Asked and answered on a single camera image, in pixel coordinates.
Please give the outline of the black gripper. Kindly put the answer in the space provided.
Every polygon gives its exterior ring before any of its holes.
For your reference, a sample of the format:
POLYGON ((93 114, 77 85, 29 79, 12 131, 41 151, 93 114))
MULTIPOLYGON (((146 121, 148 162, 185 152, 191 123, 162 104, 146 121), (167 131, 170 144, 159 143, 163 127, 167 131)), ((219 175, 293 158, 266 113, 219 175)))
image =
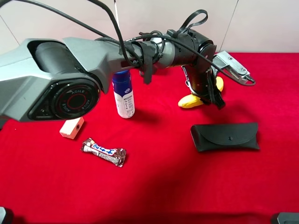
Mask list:
POLYGON ((216 86, 216 76, 211 66, 200 70, 198 66, 184 65, 186 84, 191 93, 200 98, 204 104, 214 104, 220 110, 225 102, 216 86))

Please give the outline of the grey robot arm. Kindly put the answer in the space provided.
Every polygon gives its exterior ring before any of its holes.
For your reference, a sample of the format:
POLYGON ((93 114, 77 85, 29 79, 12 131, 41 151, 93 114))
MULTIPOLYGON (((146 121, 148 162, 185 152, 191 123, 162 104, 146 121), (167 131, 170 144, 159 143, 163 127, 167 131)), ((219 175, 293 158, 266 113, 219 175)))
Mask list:
POLYGON ((216 46, 189 30, 143 34, 119 43, 75 37, 26 39, 0 57, 0 118, 19 122, 76 119, 109 91, 113 74, 132 68, 149 84, 156 69, 183 67, 193 94, 223 108, 213 63, 216 46))

